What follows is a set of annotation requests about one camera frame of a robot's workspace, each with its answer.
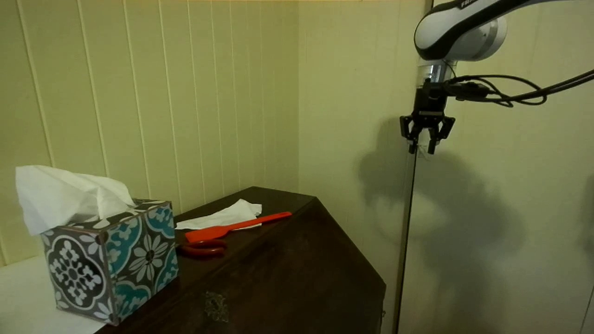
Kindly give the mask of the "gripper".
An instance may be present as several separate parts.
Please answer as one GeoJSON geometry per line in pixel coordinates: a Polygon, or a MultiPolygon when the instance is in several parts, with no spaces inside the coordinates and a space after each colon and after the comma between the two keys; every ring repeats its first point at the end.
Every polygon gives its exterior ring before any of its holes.
{"type": "Polygon", "coordinates": [[[422,126],[428,126],[429,154],[435,154],[440,141],[448,138],[456,118],[444,114],[447,98],[442,83],[424,83],[416,87],[413,116],[400,116],[400,132],[407,140],[409,154],[416,154],[422,126]]]}

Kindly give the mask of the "dark wooden cabinet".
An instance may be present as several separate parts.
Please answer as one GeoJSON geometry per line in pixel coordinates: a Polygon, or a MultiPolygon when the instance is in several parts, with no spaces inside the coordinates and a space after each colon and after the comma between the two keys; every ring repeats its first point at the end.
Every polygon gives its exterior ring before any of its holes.
{"type": "Polygon", "coordinates": [[[174,220],[238,199],[292,215],[229,233],[222,257],[179,256],[171,284],[96,334],[380,334],[386,284],[318,198],[252,186],[174,220]]]}

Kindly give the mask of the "white door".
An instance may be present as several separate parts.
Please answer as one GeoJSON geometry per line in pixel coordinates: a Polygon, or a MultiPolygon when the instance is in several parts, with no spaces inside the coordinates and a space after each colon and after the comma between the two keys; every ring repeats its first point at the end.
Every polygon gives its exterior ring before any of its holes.
{"type": "Polygon", "coordinates": [[[594,80],[445,112],[416,169],[399,334],[594,334],[594,80]]]}

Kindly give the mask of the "red handled scissors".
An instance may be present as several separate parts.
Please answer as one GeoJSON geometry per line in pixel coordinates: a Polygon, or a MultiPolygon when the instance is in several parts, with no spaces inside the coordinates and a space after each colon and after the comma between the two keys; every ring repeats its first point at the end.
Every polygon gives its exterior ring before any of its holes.
{"type": "Polygon", "coordinates": [[[176,246],[176,251],[180,255],[198,260],[222,257],[226,250],[227,242],[220,239],[203,240],[176,246]]]}

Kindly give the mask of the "white tissue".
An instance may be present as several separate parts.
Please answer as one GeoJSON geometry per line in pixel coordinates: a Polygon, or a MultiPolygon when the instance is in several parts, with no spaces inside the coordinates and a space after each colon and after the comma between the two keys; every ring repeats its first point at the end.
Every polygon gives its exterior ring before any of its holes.
{"type": "Polygon", "coordinates": [[[109,218],[134,206],[127,186],[107,177],[42,165],[18,166],[15,186],[31,236],[85,218],[109,218]]]}
{"type": "Polygon", "coordinates": [[[239,199],[233,205],[213,214],[189,218],[177,223],[176,230],[205,230],[215,226],[229,226],[232,224],[253,220],[262,213],[263,206],[239,199]]]}

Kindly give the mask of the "floral patterned tissue box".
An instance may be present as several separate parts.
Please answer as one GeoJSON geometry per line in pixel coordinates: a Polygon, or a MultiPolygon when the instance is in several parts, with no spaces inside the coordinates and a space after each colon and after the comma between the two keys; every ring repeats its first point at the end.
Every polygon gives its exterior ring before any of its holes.
{"type": "Polygon", "coordinates": [[[172,203],[134,204],[42,233],[58,309],[117,326],[178,277],[172,203]]]}

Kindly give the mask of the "red spatula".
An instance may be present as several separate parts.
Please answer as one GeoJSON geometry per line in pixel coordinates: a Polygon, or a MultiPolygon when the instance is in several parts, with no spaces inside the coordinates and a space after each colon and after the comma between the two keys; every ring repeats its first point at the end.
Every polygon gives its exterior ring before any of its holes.
{"type": "Polygon", "coordinates": [[[280,212],[280,213],[270,214],[268,216],[255,218],[252,220],[239,222],[239,223],[235,223],[235,224],[231,224],[231,225],[208,227],[203,230],[195,230],[195,231],[186,232],[185,238],[189,243],[197,243],[197,242],[201,242],[201,241],[218,239],[218,238],[224,237],[229,232],[234,231],[234,230],[250,228],[253,226],[266,224],[269,222],[276,222],[283,218],[291,217],[291,215],[292,215],[291,212],[280,212]]]}

